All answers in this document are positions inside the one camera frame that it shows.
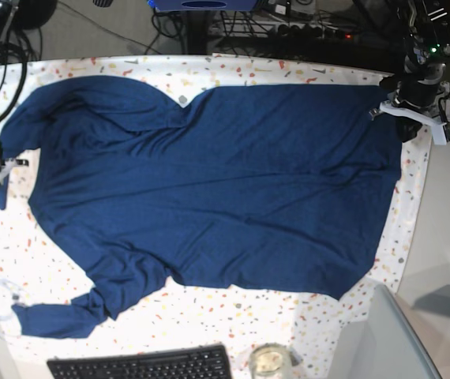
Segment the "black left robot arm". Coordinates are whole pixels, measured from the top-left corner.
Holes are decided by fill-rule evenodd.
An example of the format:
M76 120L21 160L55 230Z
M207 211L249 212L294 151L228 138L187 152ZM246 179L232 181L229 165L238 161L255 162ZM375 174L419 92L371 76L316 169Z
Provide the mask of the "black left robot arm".
M372 114L397 118L399 139L408 142L428 127L433 142L450 142L450 83L444 80L450 63L448 12L439 1L398 1L403 31L403 72L381 81L391 87L388 99Z

